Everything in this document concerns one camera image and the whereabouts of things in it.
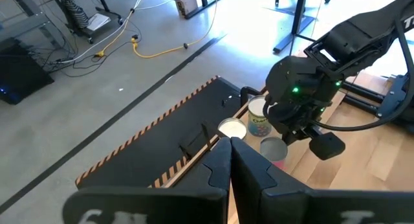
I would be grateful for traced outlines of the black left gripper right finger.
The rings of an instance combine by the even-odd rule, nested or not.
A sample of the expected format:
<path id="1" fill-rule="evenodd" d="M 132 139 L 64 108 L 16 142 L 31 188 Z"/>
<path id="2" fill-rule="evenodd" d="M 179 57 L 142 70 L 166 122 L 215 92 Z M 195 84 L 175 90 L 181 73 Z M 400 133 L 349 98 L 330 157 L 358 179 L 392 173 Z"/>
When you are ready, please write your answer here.
<path id="1" fill-rule="evenodd" d="M 231 144 L 240 224 L 414 224 L 414 192 L 312 189 L 243 140 Z"/>

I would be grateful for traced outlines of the black desk leg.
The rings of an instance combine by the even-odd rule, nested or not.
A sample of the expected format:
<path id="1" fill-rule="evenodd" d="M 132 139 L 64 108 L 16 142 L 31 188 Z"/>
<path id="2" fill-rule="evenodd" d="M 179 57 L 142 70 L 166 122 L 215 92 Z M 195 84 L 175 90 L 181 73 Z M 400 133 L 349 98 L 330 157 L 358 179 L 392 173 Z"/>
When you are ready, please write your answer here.
<path id="1" fill-rule="evenodd" d="M 307 41 L 314 41 L 310 37 L 304 36 L 301 32 L 308 27 L 314 20 L 314 17 L 304 16 L 306 0 L 298 0 L 294 12 L 294 20 L 291 31 L 284 36 L 273 48 L 273 52 L 279 54 L 288 45 L 293 46 L 295 38 L 305 39 Z"/>

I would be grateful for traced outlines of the blue cherries can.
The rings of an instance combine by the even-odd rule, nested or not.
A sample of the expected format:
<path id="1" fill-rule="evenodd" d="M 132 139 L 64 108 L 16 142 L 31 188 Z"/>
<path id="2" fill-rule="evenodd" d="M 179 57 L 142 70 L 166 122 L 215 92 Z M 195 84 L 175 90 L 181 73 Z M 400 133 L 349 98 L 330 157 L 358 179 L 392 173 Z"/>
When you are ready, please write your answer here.
<path id="1" fill-rule="evenodd" d="M 263 114 L 264 96 L 255 96 L 248 102 L 248 131 L 256 137 L 264 137 L 272 131 L 272 126 Z"/>

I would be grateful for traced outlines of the yellow-green cherries can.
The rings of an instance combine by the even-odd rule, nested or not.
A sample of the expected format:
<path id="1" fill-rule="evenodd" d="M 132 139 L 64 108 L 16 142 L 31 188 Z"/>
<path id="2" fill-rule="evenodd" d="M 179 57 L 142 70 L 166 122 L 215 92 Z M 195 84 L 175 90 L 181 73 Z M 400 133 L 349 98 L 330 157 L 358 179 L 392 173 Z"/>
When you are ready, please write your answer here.
<path id="1" fill-rule="evenodd" d="M 217 128 L 227 137 L 238 137 L 244 139 L 247 134 L 247 128 L 238 118 L 224 119 Z"/>

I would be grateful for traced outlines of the black orange-striped floor mat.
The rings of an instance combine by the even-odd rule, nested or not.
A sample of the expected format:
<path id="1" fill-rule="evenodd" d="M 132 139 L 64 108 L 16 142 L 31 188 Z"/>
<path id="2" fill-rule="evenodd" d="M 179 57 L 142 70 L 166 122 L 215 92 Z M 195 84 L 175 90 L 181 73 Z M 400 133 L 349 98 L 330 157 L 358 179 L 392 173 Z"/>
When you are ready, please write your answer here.
<path id="1" fill-rule="evenodd" d="M 77 189 L 162 186 L 207 145 L 224 119 L 243 114 L 249 95 L 263 93 L 220 76 L 209 79 L 80 174 Z"/>

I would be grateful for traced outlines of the grey metal rack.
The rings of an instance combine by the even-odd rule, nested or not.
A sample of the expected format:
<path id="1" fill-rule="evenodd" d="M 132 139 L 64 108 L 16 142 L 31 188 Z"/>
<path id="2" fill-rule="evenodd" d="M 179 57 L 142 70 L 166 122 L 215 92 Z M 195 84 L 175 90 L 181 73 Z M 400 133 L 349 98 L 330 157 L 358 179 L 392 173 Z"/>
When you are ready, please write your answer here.
<path id="1" fill-rule="evenodd" d="M 26 17 L 9 26 L 4 27 L 2 25 L 0 27 L 0 41 L 17 38 L 30 31 L 39 30 L 55 49 L 64 49 L 65 47 L 67 47 L 67 50 L 73 49 L 64 33 L 49 18 L 46 12 L 36 4 L 35 0 L 14 1 Z"/>

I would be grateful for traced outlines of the black wheeled cart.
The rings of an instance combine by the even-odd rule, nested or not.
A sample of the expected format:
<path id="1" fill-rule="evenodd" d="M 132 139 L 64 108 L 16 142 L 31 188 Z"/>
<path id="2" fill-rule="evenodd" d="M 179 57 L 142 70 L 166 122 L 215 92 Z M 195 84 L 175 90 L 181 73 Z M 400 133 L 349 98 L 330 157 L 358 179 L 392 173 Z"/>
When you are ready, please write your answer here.
<path id="1" fill-rule="evenodd" d="M 105 24 L 104 26 L 100 27 L 99 29 L 95 30 L 95 31 L 91 31 L 88 30 L 86 27 L 85 28 L 79 28 L 76 23 L 74 22 L 73 18 L 70 17 L 70 15 L 68 14 L 68 12 L 64 9 L 63 4 L 61 3 L 61 0 L 54 0 L 59 8 L 61 9 L 61 11 L 63 12 L 65 18 L 66 18 L 66 24 L 65 26 L 69 29 L 69 31 L 73 34 L 76 34 L 79 37 L 84 37 L 87 39 L 87 41 L 90 44 L 93 44 L 93 34 L 97 33 L 100 31 L 101 28 L 103 28 L 105 25 L 113 22 L 113 21 L 117 21 L 117 23 L 122 26 L 124 24 L 124 19 L 122 18 L 122 16 L 120 14 L 117 14 L 116 12 L 112 12 L 109 7 L 107 6 L 107 3 L 105 0 L 99 0 L 100 4 L 102 5 L 102 7 L 100 8 L 99 6 L 96 6 L 95 9 L 95 13 L 93 15 L 95 15 L 96 13 L 99 14 L 103 14 L 105 16 L 110 17 L 110 22 L 108 22 L 107 24 Z"/>

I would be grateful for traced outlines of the cardboard box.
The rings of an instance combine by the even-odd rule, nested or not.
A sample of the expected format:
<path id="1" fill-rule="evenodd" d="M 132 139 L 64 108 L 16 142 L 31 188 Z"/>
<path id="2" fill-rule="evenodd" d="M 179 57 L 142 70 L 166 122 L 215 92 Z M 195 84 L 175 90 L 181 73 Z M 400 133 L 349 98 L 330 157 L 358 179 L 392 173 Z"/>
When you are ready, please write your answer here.
<path id="1" fill-rule="evenodd" d="M 174 0 L 174 2 L 181 18 L 185 18 L 198 8 L 197 0 Z"/>

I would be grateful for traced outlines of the black computer tower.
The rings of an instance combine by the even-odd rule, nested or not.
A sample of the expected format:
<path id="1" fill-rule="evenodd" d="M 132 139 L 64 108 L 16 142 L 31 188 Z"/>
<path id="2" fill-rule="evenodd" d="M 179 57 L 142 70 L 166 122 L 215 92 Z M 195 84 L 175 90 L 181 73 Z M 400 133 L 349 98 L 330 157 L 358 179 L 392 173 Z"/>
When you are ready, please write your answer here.
<path id="1" fill-rule="evenodd" d="M 14 38 L 0 41 L 0 101 L 16 105 L 52 83 L 53 78 L 20 41 Z"/>

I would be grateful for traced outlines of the pink and green can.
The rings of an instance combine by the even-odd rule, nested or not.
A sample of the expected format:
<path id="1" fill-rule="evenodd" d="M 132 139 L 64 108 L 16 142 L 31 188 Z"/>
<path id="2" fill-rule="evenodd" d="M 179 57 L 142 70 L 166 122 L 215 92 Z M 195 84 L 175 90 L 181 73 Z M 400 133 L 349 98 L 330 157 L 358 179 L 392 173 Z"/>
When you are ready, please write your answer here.
<path id="1" fill-rule="evenodd" d="M 277 137 L 267 137 L 260 143 L 260 154 L 274 166 L 284 169 L 288 155 L 287 145 Z"/>

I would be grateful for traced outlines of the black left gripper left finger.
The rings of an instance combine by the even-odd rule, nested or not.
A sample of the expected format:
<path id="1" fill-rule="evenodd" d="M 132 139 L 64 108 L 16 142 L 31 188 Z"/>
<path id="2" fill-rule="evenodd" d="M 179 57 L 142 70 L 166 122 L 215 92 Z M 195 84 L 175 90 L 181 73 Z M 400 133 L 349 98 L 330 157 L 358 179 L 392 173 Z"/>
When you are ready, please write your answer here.
<path id="1" fill-rule="evenodd" d="M 232 141 L 221 138 L 173 188 L 96 186 L 71 195 L 64 224 L 226 224 Z"/>

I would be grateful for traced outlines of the white papers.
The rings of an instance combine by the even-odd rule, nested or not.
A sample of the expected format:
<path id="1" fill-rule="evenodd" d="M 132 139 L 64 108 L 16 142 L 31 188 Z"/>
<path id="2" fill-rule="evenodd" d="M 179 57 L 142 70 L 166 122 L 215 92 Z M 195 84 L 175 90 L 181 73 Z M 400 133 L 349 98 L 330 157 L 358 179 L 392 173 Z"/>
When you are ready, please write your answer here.
<path id="1" fill-rule="evenodd" d="M 108 22 L 110 22 L 110 20 L 110 17 L 96 13 L 95 15 L 89 18 L 88 25 L 86 26 L 86 28 L 88 30 L 95 31 L 107 24 Z"/>

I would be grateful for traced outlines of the black white striped bag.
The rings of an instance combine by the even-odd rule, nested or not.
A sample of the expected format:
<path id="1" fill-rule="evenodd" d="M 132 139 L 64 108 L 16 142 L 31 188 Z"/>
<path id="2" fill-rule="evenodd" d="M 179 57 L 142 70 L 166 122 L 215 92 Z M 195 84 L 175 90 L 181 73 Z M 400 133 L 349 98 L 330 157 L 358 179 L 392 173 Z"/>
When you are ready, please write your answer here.
<path id="1" fill-rule="evenodd" d="M 74 0 L 61 0 L 61 3 L 79 28 L 85 28 L 89 25 L 87 14 Z"/>

